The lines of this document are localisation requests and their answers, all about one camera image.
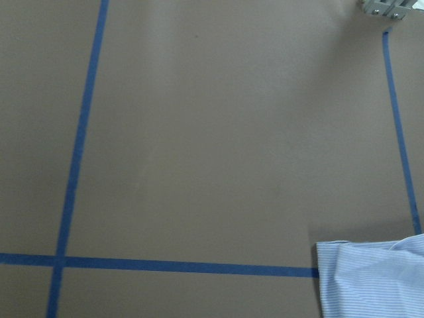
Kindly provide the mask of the blue striped button-up shirt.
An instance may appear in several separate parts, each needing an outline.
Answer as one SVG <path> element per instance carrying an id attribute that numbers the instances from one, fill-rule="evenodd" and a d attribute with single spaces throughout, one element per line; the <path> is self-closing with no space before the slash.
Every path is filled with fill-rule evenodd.
<path id="1" fill-rule="evenodd" d="M 316 247 L 324 317 L 423 316 L 423 235 Z"/>

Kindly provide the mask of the aluminium frame post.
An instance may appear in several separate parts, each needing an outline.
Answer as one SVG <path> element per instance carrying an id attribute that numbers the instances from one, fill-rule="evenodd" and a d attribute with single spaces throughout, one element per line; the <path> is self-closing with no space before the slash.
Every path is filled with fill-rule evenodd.
<path id="1" fill-rule="evenodd" d="M 419 10 L 419 1 L 414 0 L 361 0 L 362 11 L 367 15 L 383 16 L 402 20 L 412 10 Z"/>

